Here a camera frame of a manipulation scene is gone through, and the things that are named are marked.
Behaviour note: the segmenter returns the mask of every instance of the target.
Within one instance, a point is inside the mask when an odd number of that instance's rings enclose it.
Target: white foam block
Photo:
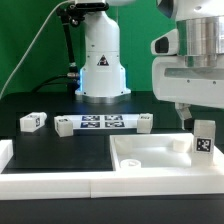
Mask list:
[[[55,130],[60,137],[73,136],[73,123],[66,116],[54,118]]]
[[[152,114],[140,114],[137,120],[137,133],[149,134],[153,126]]]

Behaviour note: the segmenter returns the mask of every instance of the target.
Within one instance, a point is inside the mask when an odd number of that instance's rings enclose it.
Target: black cable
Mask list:
[[[42,87],[45,87],[45,86],[52,86],[52,85],[68,85],[68,82],[52,82],[52,83],[44,83],[42,85],[39,86],[39,88],[37,89],[36,88],[36,91],[35,92],[38,92],[38,90],[40,90]]]
[[[63,24],[63,29],[65,33],[66,45],[68,49],[68,59],[69,63],[75,63],[75,56],[73,53],[73,46],[72,46],[72,38],[70,34],[69,24]]]
[[[49,82],[57,80],[57,79],[64,79],[67,78],[67,75],[59,75],[59,76],[54,76],[51,77],[47,80],[45,80],[44,82],[42,82],[40,85],[38,85],[37,87],[35,87],[34,89],[32,89],[32,93],[36,93],[40,88],[42,88],[42,86],[44,86],[45,84],[50,84]]]

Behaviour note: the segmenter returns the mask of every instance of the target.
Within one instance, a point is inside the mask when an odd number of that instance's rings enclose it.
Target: rectangular block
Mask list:
[[[55,130],[60,137],[73,136],[73,123],[66,116],[58,116],[54,118]]]
[[[153,126],[152,114],[140,114],[137,120],[137,133],[149,134]]]
[[[34,132],[45,125],[47,115],[45,113],[31,113],[20,119],[22,132]]]
[[[192,166],[212,166],[215,142],[215,121],[196,120],[192,150]]]

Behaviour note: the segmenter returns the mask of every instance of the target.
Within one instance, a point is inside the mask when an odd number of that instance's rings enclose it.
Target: black tabletop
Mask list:
[[[46,125],[21,133],[19,119],[45,112]],[[224,112],[192,106],[196,119],[216,121],[216,145],[223,150]],[[112,170],[111,134],[136,134],[136,129],[74,130],[60,138],[54,130],[58,115],[154,115],[152,133],[186,132],[174,104],[159,102],[152,92],[133,92],[114,105],[77,102],[66,93],[16,93],[0,102],[0,139],[13,139],[14,156],[3,171],[12,173],[91,172]],[[223,223],[223,195],[147,196],[101,199],[0,201],[1,223]]]

